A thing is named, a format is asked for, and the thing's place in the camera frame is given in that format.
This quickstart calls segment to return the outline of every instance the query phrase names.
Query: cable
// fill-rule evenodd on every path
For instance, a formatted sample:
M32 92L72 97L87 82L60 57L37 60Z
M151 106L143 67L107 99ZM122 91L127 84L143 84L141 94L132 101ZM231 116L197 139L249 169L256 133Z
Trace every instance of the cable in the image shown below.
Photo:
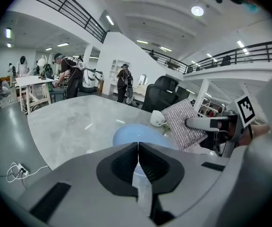
M26 188L26 186L25 186L25 184L24 184L23 179L22 179L22 184L23 184L23 186L24 186L25 190L27 190L27 188Z
M8 177L8 176L11 176L11 175L13 175L13 173L11 173L10 175L0 175L0 178L1 177Z
M34 172L34 173L32 173L32 174L29 174L28 176L24 176L24 177L22 177L22 179L25 179L25 178L27 178L27 177L30 177L30 176L32 176L32 175L34 175L34 174L36 174L36 173L38 173L40 170L42 170L43 168L45 168L45 167L49 167L49 166L42 166L41 168L39 168L36 172Z
M13 173L13 171L12 171L12 168L14 168L14 167L17 167L18 168L18 166L17 166L17 164L16 163L12 163L11 164L11 168L8 170L8 172L11 170L11 172ZM41 168L39 168L36 172L34 172L34 173L32 173L32 174L29 174L28 176L22 176L22 177L16 177L13 181L11 181L11 182L14 182L15 180L20 180L20 179L25 179L25 178L27 178L27 177L30 177L30 176L32 176L32 175L34 175L34 174L36 174L36 173L38 173L41 169L43 169L43 168L45 168L45 167L48 167L48 166L42 166Z
M217 132L226 132L226 133L228 133L228 131L217 131Z
M17 176L14 177L14 179L13 179L12 181L9 181L9 180L8 180L9 171L11 170L12 175L14 176L14 173L13 173L13 171L12 171L12 168L14 168L14 167L17 167L17 168L18 168L17 164L15 164L15 166L13 166L13 164L15 164L15 163L12 163L12 164L11 164L11 168L7 171L7 182L8 182L8 183L14 182L14 181L19 177L19 173L21 172L21 169L19 169L19 172L18 172Z

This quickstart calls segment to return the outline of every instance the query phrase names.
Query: power strip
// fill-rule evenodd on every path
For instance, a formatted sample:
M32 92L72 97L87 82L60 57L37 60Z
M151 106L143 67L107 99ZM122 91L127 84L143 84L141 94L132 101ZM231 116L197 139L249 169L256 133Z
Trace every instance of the power strip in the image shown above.
M21 169L22 170L22 173L23 173L23 176L29 176L29 172L26 170L26 168L24 168L20 163L17 165L18 167L18 170L20 171Z

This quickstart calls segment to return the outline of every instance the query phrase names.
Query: wooden table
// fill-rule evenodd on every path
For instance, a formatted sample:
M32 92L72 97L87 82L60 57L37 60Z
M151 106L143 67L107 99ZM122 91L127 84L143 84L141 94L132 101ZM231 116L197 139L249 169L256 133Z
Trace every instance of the wooden table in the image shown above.
M53 82L54 80L52 79L45 79L45 80L40 80L39 76L28 76L28 77L20 77L16 78L17 80L17 85L19 86L19 101L21 105L21 110L23 110L23 99L22 99L22 88L26 87L26 102L27 102L27 110L28 114L31 113L30 107L44 103L44 102L49 102L51 104L51 99L50 99L50 93L49 93L49 88L48 88L48 82ZM43 99L38 99L34 95L34 85L36 84L45 84L45 90L46 90L46 95L47 98ZM34 102L30 103L29 97L33 98Z

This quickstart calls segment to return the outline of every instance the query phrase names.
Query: railing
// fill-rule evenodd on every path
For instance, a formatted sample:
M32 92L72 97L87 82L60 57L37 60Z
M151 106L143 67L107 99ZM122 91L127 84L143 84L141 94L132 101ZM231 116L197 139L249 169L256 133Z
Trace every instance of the railing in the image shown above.
M211 58L206 58L201 61L196 61L189 65L184 73L215 68L219 66L229 66L240 63L253 63L255 61L272 61L272 41L253 44L238 48L231 51L226 51L217 55L212 55Z
M91 33L96 39L103 43L106 31L97 21L75 0L36 0L48 7L58 11L71 19L83 29Z
M169 56L163 55L158 52L152 52L152 51L145 49L145 48L142 48L142 49L145 50L145 52L147 52L161 66L168 67L172 70L176 70L181 73L185 73L185 71L187 70L188 65L186 65L186 64L184 64L174 58L171 58Z

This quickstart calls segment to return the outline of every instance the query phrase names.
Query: white table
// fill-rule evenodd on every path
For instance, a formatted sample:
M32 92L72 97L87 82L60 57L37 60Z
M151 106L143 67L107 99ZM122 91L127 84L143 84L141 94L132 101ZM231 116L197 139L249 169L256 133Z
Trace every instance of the white table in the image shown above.
M38 76L28 76L28 77L21 77L21 78L16 78L17 80L17 85L19 86L19 100L21 104L21 110L23 110L23 102L22 102L22 88L26 87L26 102L27 102L27 110L28 114L30 114L30 107L44 103L44 102L49 102L51 104L51 99L50 99L50 93L49 93L49 88L48 88L48 82L53 82L54 80L52 79L45 79L45 80L40 80ZM45 90L46 90L46 95L47 98L43 99L38 99L34 95L34 85L36 84L45 84ZM32 97L34 102L30 103L29 97Z
M149 112L90 95L40 108L28 115L28 124L37 149L54 170L75 157L112 147L115 132L125 125L142 124L162 134L164 128L152 126L150 118ZM170 132L163 136L173 149L178 149ZM208 154L210 151L198 145L192 152ZM150 214L150 182L134 174L133 186L139 191L138 204Z

